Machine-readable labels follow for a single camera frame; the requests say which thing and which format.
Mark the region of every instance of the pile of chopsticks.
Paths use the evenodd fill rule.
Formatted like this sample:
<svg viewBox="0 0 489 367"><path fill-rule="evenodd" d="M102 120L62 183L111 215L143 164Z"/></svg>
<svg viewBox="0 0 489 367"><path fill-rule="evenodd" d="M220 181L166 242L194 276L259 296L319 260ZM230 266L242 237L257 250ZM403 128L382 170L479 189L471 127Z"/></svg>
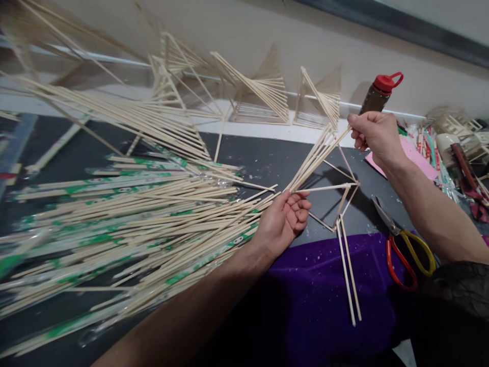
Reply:
<svg viewBox="0 0 489 367"><path fill-rule="evenodd" d="M207 264L220 264L251 239L261 213L279 194L273 193L277 185L262 188L244 182L239 167L190 162L154 142L146 145L153 152L145 157L108 156L111 167L89 170L97 178L10 194L14 201L63 197L64 202L25 218L18 225L22 231L0 239L4 248L12 249L1 258L6 271L25 262L34 265L0 284L0 317L126 267L109 286L89 289L122 291L114 299L43 337L16 344L0 357L26 353L95 323L105 330L161 304L204 277ZM236 186L263 190L239 199ZM271 194L262 200L267 192Z"/></svg>

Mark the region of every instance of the red scissors handle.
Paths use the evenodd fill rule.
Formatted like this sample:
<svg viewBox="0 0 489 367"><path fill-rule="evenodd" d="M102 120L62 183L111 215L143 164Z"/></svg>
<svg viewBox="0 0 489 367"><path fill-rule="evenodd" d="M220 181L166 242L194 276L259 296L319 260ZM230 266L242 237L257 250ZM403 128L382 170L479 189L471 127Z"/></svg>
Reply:
<svg viewBox="0 0 489 367"><path fill-rule="evenodd" d="M406 286L404 285L399 278L397 277L396 273L394 272L394 268L392 267L392 247L394 248L394 251L396 252L397 256L401 260L402 264L406 268L407 272L411 276L411 279L413 280L413 285L411 286ZM407 260L402 256L402 253L399 251L399 249L396 246L396 243L394 242L394 236L390 235L389 239L386 241L386 250L387 250L387 268L389 269L389 273L391 274L392 279L399 285L403 290L407 292L414 292L418 289L418 278L416 277L416 274L414 273L414 270L409 266L409 263Z"/></svg>

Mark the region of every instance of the glue bottle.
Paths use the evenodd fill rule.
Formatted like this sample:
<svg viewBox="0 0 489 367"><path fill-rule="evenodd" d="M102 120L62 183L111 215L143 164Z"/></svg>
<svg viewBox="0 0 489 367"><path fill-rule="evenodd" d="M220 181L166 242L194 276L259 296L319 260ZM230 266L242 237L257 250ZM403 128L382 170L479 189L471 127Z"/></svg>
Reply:
<svg viewBox="0 0 489 367"><path fill-rule="evenodd" d="M399 75L399 79L394 82L393 78ZM382 112L392 94L392 90L401 84L403 79L404 75L401 72L397 72L391 76L377 75L365 96L362 108L360 109L360 115L368 111Z"/></svg>

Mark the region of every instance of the dark gray table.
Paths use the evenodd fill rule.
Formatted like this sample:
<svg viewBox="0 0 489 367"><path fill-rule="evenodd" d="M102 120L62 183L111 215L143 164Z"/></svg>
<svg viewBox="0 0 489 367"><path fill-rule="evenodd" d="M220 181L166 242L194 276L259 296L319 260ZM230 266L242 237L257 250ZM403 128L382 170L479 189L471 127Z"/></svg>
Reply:
<svg viewBox="0 0 489 367"><path fill-rule="evenodd" d="M34 163L70 125L71 123L65 119L40 117L28 147L21 158L23 165ZM88 126L120 149L124 149L124 142L132 141L133 139L132 134L105 123L89 122ZM211 156L213 156L218 136L216 134L202 134L202 138L206 142ZM263 186L278 184L278 189L282 190L293 178L311 147L312 145L310 144L273 139L224 136L219 162L245 166L246 173L244 177L246 181ZM106 166L108 161L104 160L103 157L110 153L108 148L82 131L72 139L68 146L63 148L60 154L53 158L39 176L30 181L20 180L11 190L18 190L23 186L36 183L89 178L90 175L85 173L84 169ZM344 153L355 176L361 183L361 188L357 191L345 215L347 234L374 233L378 230L387 231L380 222L370 201L372 195L377 195L384 201L390 213L401 225L408 230L413 230L408 215L394 190L387 180L364 162L365 154L354 149L344 149ZM347 171L337 149L331 154L328 161ZM312 176L311 187L337 185L347 181L348 179L345 176L326 164L322 164ZM243 197L247 197L252 193L256 193L256 191L242 189ZM324 218L326 223L332 224L342 194L342 190L311 193L312 212L318 217ZM17 222L22 216L42 211L44 206L50 202L52 202L51 199L34 200L24 204L2 202L0 204L0 212L2 213L0 217L0 233L8 233L11 230L10 226L12 223ZM334 233L323 228L313 219L309 219L307 229L294 241L293 246L334 236ZM120 268L102 274L84 285L108 285L112 276L118 272L120 272ZM113 292L63 293L19 312L0 321L0 346L5 346L13 340L17 340L32 332L43 330L55 323L76 317L87 312L90 307L113 296ZM25 356L0 360L0 365L45 365L49 367L90 365L145 315L141 314L133 319L119 323L102 337L83 348L80 344L85 343L87 333L82 330L54 341Z"/></svg>

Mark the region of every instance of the pink paper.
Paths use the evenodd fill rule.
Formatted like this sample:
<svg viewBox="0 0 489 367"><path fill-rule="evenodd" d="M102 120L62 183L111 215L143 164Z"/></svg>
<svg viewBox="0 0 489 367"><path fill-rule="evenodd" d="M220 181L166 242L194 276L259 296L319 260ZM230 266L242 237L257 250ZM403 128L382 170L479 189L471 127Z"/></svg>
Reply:
<svg viewBox="0 0 489 367"><path fill-rule="evenodd" d="M407 157L413 162L416 166L419 167L419 169L428 177L430 180L434 180L435 178L438 177L438 171L431 166L428 161L423 158L423 156L415 149L415 147L407 141L404 137L401 138L401 145L402 148L404 149L404 152L406 153ZM365 160L373 167L375 168L382 176L386 177L386 174L383 172L383 170L375 164L373 161L373 153L370 152L370 154L365 158Z"/></svg>

